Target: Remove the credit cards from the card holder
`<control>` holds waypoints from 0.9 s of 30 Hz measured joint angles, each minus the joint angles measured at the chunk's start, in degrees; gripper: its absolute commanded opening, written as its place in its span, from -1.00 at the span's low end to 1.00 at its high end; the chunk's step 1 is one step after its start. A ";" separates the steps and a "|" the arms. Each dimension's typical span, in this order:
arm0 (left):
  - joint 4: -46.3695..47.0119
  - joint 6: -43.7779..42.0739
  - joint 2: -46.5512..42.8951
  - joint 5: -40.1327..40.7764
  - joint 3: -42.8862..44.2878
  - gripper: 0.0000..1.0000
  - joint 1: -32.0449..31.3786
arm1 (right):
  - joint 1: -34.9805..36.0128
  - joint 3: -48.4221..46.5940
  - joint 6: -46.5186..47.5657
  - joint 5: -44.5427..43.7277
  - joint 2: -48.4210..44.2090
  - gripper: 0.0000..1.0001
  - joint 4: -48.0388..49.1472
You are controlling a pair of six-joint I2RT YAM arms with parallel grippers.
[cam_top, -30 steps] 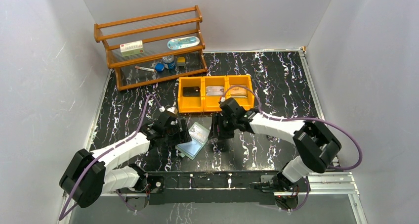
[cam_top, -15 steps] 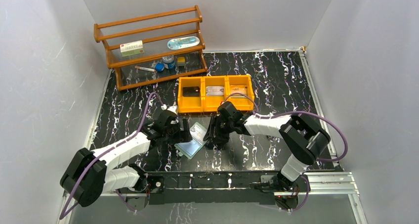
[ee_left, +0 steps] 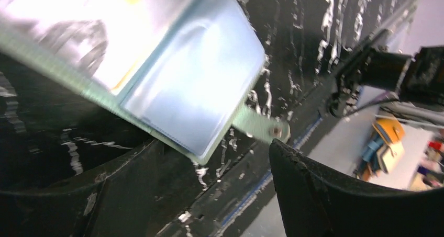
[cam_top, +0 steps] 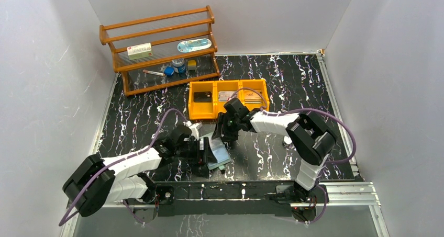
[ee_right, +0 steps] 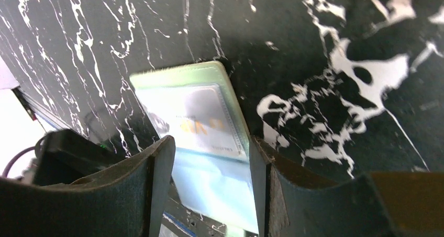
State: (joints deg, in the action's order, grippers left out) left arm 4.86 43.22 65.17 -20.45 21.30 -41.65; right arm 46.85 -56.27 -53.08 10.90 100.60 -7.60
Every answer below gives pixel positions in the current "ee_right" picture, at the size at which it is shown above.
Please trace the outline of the white printed card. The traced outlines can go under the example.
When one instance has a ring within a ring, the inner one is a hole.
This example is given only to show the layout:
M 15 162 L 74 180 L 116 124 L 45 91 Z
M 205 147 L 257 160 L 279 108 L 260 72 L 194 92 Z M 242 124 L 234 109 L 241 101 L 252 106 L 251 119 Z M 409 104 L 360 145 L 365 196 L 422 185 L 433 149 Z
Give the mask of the white printed card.
M 217 84 L 136 90 L 160 137 L 175 137 L 180 149 L 245 159 L 235 124 Z

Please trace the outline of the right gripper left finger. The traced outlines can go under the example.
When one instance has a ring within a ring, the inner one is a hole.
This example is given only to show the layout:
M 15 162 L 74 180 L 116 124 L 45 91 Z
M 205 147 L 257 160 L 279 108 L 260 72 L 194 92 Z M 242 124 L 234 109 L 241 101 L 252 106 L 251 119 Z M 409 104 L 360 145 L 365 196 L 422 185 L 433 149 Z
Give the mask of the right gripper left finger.
M 158 236 L 175 140 L 70 184 L 1 179 L 1 236 Z

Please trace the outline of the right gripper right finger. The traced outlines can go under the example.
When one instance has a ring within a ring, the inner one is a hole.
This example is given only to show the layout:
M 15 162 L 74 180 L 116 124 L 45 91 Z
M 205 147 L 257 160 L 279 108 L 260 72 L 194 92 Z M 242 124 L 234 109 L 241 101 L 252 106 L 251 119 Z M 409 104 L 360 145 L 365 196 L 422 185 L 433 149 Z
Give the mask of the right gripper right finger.
M 370 172 L 336 183 L 253 137 L 259 236 L 443 236 L 443 173 Z

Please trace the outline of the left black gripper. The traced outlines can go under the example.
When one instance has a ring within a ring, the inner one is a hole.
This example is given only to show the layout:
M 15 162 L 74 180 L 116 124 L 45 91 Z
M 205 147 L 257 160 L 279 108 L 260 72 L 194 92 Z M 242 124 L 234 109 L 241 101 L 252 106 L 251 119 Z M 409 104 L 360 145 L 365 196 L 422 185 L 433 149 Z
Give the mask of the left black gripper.
M 38 186 L 70 184 L 120 161 L 119 155 L 71 129 L 47 133 L 36 143 L 35 153 L 31 183 Z

